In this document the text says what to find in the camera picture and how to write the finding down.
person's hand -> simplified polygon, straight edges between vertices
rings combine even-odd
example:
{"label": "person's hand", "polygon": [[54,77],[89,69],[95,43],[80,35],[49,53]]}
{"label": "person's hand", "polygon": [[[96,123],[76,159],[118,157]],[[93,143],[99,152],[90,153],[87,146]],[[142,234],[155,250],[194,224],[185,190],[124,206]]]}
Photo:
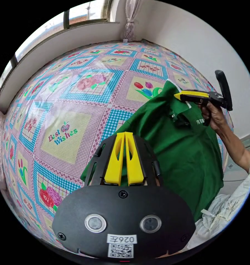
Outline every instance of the person's hand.
{"label": "person's hand", "polygon": [[198,107],[201,109],[202,117],[205,120],[209,119],[210,115],[207,108],[210,110],[210,126],[214,131],[221,129],[225,124],[227,124],[222,109],[215,107],[211,102],[208,102],[207,107],[203,107],[201,104],[198,105]]}

camera lens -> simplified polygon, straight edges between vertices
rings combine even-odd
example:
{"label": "camera lens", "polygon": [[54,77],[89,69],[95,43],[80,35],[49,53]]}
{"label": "camera lens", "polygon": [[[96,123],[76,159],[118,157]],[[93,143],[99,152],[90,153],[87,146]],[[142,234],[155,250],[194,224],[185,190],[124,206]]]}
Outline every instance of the camera lens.
{"label": "camera lens", "polygon": [[91,214],[85,219],[85,227],[93,233],[101,233],[106,229],[105,219],[98,214]]}
{"label": "camera lens", "polygon": [[140,222],[140,228],[145,233],[155,233],[162,225],[162,221],[158,216],[148,215]]}

window frame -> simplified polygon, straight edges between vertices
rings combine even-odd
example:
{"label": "window frame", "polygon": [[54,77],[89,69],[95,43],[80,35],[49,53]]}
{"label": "window frame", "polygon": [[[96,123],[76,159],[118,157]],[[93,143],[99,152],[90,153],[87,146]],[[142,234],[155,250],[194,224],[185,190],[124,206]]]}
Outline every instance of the window frame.
{"label": "window frame", "polygon": [[92,24],[92,23],[98,23],[98,22],[109,22],[109,20],[110,20],[110,8],[111,8],[112,1],[113,0],[104,0],[102,12],[101,12],[101,17],[105,17],[105,18],[91,19],[91,20],[86,20],[86,21],[70,24],[70,19],[69,19],[70,10],[68,10],[67,17],[66,17],[66,19],[67,19],[66,23],[68,25],[68,28],[74,28],[74,27]]}
{"label": "window frame", "polygon": [[17,61],[16,55],[14,53],[14,56],[11,58],[10,62],[12,65],[12,69],[10,70],[10,72],[7,74],[6,78],[4,79],[2,85],[0,86],[0,93],[2,91],[2,89],[5,86],[5,83],[7,82],[9,76],[11,75],[12,71],[15,69],[15,67],[29,54],[31,53],[35,48],[41,46],[45,41],[53,38],[56,35],[59,35],[61,33],[63,33],[64,31],[68,30],[68,29],[72,29],[75,27],[79,27],[82,25],[88,25],[88,24],[93,24],[93,23],[99,23],[99,22],[109,22],[110,21],[110,8],[112,5],[113,0],[104,0],[104,4],[103,4],[103,8],[102,8],[102,12],[101,12],[101,17],[105,17],[105,18],[99,18],[99,19],[91,19],[91,20],[86,20],[86,21],[82,21],[82,22],[77,22],[77,23],[73,23],[70,25],[70,21],[69,21],[69,14],[70,14],[70,10],[64,11],[63,13],[63,29],[48,36],[47,38],[45,38],[44,40],[40,41],[37,45],[33,46],[20,60],[19,62]]}

white cloth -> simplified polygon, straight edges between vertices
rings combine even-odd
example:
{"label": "white cloth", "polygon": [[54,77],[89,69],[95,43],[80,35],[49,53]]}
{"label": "white cloth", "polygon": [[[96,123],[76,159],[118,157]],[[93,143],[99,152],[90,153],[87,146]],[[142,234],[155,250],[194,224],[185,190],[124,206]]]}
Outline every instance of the white cloth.
{"label": "white cloth", "polygon": [[202,218],[196,222],[196,231],[184,247],[184,251],[213,238],[221,232],[237,215],[250,192],[250,170],[248,177],[237,187],[232,195],[219,194],[208,210],[202,210]]}

screw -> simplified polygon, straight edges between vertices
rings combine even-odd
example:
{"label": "screw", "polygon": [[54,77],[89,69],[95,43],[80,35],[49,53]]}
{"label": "screw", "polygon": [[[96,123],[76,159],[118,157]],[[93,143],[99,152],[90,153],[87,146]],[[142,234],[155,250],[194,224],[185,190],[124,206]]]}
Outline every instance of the screw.
{"label": "screw", "polygon": [[182,241],[182,242],[186,241],[187,239],[188,239],[188,235],[183,235],[183,236],[181,237],[181,241]]}
{"label": "screw", "polygon": [[128,193],[125,190],[122,190],[119,192],[119,197],[121,199],[125,199],[125,198],[127,198],[127,196],[128,196]]}
{"label": "screw", "polygon": [[66,236],[63,233],[58,233],[58,237],[62,241],[65,241],[66,240]]}

